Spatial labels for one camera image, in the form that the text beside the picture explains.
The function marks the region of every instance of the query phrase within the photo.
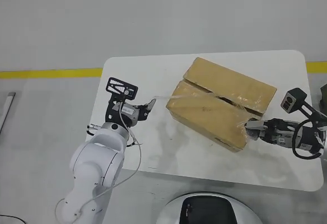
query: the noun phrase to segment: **floor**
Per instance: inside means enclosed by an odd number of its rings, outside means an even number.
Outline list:
[[[309,80],[316,105],[327,75]],[[55,223],[54,206],[72,187],[69,160],[85,140],[98,85],[99,78],[0,80],[0,108],[9,91],[17,92],[0,136],[0,213]],[[263,223],[327,223],[327,163],[322,166],[324,185],[311,193],[139,172],[114,190],[104,223],[154,223],[172,198],[199,190],[243,201]],[[129,174],[123,170],[120,178]]]

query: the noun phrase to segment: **cardboard box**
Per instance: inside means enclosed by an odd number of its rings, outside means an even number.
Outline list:
[[[166,107],[177,121],[237,152],[246,145],[244,123],[263,116],[276,90],[196,58],[172,94],[183,97],[170,99]]]

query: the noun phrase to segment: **yellow line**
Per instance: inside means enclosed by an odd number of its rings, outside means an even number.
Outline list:
[[[327,73],[327,62],[307,62],[308,73]]]
[[[327,73],[327,62],[307,62],[308,73]],[[89,78],[101,77],[102,68],[62,69],[62,70],[33,70],[0,72],[4,78]]]
[[[0,78],[88,78],[101,77],[102,68],[0,72]]]

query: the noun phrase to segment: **table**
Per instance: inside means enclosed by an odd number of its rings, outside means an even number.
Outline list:
[[[298,122],[305,119],[298,111],[287,114],[280,107],[286,92],[294,87],[310,96],[304,56],[295,50],[279,50],[110,58],[104,64],[90,122],[97,125],[105,122],[111,95],[105,91],[109,77],[138,86],[136,99],[130,103],[145,104],[156,95],[170,96],[196,57],[275,86],[277,92],[263,119]],[[308,192],[321,188],[323,173],[319,159],[301,160],[289,149],[260,140],[250,141],[244,150],[232,153],[173,120],[165,108],[167,101],[157,100],[148,119],[132,128],[143,143],[140,171]],[[136,169],[138,160],[138,149],[128,148],[123,168]]]

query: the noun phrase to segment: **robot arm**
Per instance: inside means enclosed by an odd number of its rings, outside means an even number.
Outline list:
[[[306,96],[299,88],[290,90],[284,97],[281,107],[288,113],[299,110],[307,116],[307,120],[298,123],[276,118],[266,121],[250,119],[245,124],[247,134],[253,140],[260,138],[270,144],[291,148],[299,158],[311,160],[320,157],[327,161],[327,117],[305,102]],[[308,108],[311,115],[302,106]],[[312,127],[303,126],[309,122],[312,123]],[[296,148],[309,151],[312,156],[301,156]]]
[[[138,87],[115,78],[109,79],[106,90],[112,96],[105,123],[88,126],[87,133],[93,138],[78,147],[70,162],[74,188],[64,199],[62,219],[66,223],[102,223],[111,190],[123,183],[115,185],[123,167],[128,128],[146,120],[156,102],[140,106],[126,103],[126,99],[135,98]],[[90,132],[93,129],[97,130],[95,134]]]

